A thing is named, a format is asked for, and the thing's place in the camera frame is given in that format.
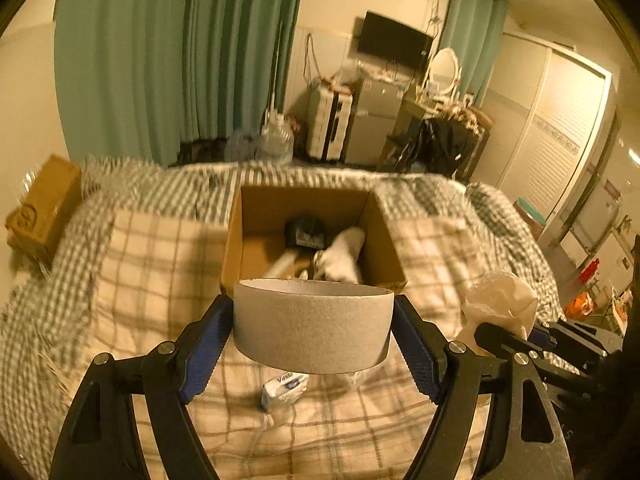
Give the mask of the cream lace cloth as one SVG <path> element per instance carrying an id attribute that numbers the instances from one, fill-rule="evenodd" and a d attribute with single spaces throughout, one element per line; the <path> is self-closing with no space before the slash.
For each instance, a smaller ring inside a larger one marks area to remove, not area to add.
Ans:
<path id="1" fill-rule="evenodd" d="M 464 323 L 456 339 L 474 347 L 474 334 L 482 323 L 526 339 L 534 326 L 537 307 L 537 293 L 526 281 L 512 273 L 488 274 L 465 296 L 461 307 Z"/>

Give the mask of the grey tape roll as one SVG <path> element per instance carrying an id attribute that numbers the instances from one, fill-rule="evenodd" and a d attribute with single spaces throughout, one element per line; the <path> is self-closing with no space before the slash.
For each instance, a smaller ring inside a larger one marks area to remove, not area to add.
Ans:
<path id="1" fill-rule="evenodd" d="M 233 291 L 244 356 L 279 370 L 355 373 L 386 359 L 395 295 L 367 285 L 254 278 Z"/>

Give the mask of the black round object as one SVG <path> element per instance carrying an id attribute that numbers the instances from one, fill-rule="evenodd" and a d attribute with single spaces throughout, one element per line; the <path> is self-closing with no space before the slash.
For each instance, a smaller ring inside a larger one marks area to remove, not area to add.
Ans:
<path id="1" fill-rule="evenodd" d="M 287 248 L 321 250 L 326 248 L 326 227 L 310 214 L 302 214 L 285 222 L 284 241 Z"/>

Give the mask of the white plastic tube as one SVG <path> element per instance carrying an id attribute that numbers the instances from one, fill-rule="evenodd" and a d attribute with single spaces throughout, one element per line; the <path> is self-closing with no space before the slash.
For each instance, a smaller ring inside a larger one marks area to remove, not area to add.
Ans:
<path id="1" fill-rule="evenodd" d="M 280 280 L 280 278 L 294 278 L 295 263 L 298 258 L 297 249 L 287 249 L 265 272 L 264 278 Z"/>

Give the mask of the green checked duvet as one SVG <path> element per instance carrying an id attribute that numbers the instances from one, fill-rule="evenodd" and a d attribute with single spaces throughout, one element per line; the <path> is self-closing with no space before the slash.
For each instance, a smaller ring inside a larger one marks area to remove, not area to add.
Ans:
<path id="1" fill-rule="evenodd" d="M 388 224 L 422 217 L 463 220 L 487 266 L 470 288 L 488 274 L 512 273 L 537 293 L 538 320 L 552 322 L 562 314 L 553 273 L 529 228 L 510 200 L 487 184 L 261 162 L 163 170 L 134 159 L 91 157 L 82 170 L 84 202 L 66 226 L 52 270 L 33 273 L 1 308 L 1 433 L 37 479 L 49 474 L 70 402 L 99 353 L 90 349 L 91 301 L 122 210 L 227 229 L 235 191 L 243 184 L 372 191 Z"/>

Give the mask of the white sock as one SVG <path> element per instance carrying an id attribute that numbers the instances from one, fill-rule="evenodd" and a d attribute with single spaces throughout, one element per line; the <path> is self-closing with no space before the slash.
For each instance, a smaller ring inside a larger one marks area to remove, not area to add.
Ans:
<path id="1" fill-rule="evenodd" d="M 314 254 L 314 279 L 347 284 L 361 284 L 358 259 L 366 231 L 351 226 L 339 232 L 332 244 Z"/>

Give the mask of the white sliding wardrobe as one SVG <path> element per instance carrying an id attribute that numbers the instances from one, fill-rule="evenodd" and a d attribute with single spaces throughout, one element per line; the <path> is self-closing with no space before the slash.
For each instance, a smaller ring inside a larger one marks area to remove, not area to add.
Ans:
<path id="1" fill-rule="evenodd" d="M 472 179 L 551 221 L 601 135 L 611 90 L 612 74 L 588 58 L 506 32 L 480 107 L 492 127 Z"/>

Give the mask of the open cardboard box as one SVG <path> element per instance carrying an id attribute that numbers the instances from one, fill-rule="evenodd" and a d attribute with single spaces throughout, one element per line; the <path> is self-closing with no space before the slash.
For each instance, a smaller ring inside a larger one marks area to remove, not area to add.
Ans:
<path id="1" fill-rule="evenodd" d="M 364 231 L 363 283 L 401 292 L 405 273 L 375 192 L 244 184 L 234 196 L 220 289 L 230 295 L 237 281 L 263 278 L 286 252 L 296 255 L 283 272 L 292 275 L 348 228 Z"/>

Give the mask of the silver mini fridge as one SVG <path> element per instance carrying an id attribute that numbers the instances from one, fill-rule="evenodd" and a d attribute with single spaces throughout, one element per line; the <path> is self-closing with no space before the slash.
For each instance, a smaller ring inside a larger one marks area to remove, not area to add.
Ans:
<path id="1" fill-rule="evenodd" d="M 343 162 L 354 166 L 375 166 L 392 133 L 404 92 L 399 84 L 362 77 L 355 86 L 349 117 Z"/>

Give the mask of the white suitcase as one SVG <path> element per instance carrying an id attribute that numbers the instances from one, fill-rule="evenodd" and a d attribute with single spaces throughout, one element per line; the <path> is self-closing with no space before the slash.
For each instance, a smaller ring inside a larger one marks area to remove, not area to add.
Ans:
<path id="1" fill-rule="evenodd" d="M 318 86 L 308 105 L 306 153 L 322 162 L 339 160 L 348 127 L 352 96 Z"/>

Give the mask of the large clear water jug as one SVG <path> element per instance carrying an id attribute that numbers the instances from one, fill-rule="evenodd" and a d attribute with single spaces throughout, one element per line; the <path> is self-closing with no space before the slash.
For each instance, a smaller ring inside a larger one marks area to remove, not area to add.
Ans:
<path id="1" fill-rule="evenodd" d="M 286 165 L 293 161 L 294 133 L 285 116 L 272 113 L 262 127 L 257 156 L 263 162 Z"/>

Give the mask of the small clear water bottle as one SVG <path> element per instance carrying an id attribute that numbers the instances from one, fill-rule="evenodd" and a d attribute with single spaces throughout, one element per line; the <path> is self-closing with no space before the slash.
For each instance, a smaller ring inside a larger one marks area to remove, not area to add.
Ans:
<path id="1" fill-rule="evenodd" d="M 249 162 L 257 157 L 260 133 L 256 130 L 239 129 L 233 131 L 224 147 L 226 162 Z"/>

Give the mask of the green curtain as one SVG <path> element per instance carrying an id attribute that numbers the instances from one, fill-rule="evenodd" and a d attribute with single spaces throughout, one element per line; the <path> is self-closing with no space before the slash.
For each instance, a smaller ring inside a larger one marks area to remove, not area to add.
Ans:
<path id="1" fill-rule="evenodd" d="M 284 103 L 299 0 L 56 0 L 58 111 L 73 160 L 161 165 L 256 130 Z"/>
<path id="2" fill-rule="evenodd" d="M 508 0 L 449 0 L 439 47 L 451 48 L 462 69 L 458 91 L 483 101 L 510 10 Z"/>

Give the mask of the green curtain left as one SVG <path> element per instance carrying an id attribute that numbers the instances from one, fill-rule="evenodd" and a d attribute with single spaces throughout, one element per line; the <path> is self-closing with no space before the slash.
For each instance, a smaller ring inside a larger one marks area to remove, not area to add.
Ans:
<path id="1" fill-rule="evenodd" d="M 284 103 L 299 0 L 56 0 L 58 111 L 73 160 L 161 165 L 256 130 Z"/>

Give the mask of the brown carton by wall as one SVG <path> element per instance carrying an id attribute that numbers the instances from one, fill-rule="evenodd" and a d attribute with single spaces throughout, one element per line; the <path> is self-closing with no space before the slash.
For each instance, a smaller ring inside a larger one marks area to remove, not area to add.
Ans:
<path id="1" fill-rule="evenodd" d="M 80 168 L 51 155 L 29 185 L 20 206 L 6 217 L 6 241 L 50 268 L 67 223 L 82 202 Z"/>

